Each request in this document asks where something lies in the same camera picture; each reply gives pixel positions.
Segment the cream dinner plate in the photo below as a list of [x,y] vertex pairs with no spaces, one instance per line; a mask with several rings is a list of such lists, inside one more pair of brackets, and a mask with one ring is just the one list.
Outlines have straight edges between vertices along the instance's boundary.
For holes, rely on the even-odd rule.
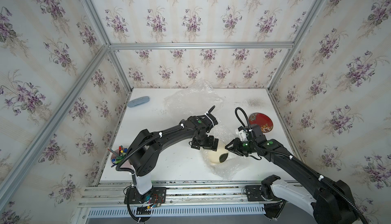
[[226,143],[219,141],[217,151],[202,149],[202,156],[207,164],[223,163],[229,155],[228,150],[225,149]]

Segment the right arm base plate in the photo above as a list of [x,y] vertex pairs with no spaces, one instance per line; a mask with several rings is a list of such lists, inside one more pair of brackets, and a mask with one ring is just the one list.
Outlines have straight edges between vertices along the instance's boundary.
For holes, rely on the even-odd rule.
[[246,185],[244,188],[244,194],[249,202],[280,202],[283,199],[278,198],[269,185]]

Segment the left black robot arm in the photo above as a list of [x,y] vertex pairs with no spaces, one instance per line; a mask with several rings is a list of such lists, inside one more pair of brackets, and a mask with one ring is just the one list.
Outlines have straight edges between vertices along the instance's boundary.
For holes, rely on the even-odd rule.
[[128,172],[132,177],[132,185],[125,194],[125,204],[129,215],[138,224],[145,223],[149,218],[137,217],[133,214],[130,207],[130,194],[135,190],[139,195],[137,199],[139,203],[145,203],[153,196],[150,173],[155,168],[162,151],[187,139],[191,140],[189,145],[192,149],[217,151],[219,140],[209,135],[210,131],[218,125],[217,119],[211,114],[214,108],[215,106],[212,106],[205,114],[190,116],[186,120],[181,120],[178,125],[165,130],[140,131],[128,147],[123,159],[116,164],[116,171]]

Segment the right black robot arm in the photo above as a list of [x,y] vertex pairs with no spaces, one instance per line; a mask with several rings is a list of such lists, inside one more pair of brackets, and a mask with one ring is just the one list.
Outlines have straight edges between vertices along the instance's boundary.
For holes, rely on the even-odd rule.
[[302,207],[312,214],[319,224],[352,224],[356,220],[368,223],[364,214],[356,206],[352,191],[342,180],[332,179],[318,173],[295,157],[275,139],[267,139],[260,126],[251,124],[248,116],[241,121],[239,136],[225,148],[238,156],[266,159],[292,176],[312,197],[312,201]]

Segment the red floral dinner plate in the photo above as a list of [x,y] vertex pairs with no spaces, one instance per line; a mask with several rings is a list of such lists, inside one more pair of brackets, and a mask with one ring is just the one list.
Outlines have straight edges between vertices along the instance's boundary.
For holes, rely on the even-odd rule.
[[263,133],[271,132],[273,130],[273,121],[265,114],[252,113],[249,116],[250,124],[260,126]]

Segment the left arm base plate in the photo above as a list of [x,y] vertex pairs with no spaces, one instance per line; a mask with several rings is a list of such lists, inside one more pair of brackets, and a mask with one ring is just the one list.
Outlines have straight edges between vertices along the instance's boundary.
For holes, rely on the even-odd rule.
[[164,204],[166,194],[166,187],[152,187],[147,193],[140,194],[135,186],[131,186],[126,189],[124,204]]

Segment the bubble wrap around orange plate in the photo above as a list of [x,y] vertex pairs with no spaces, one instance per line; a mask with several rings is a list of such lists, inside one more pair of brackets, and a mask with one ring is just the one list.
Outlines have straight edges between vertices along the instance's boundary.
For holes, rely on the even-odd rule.
[[224,99],[207,82],[199,82],[184,89],[179,96],[179,109],[185,115],[203,115],[214,106],[214,112],[223,108]]

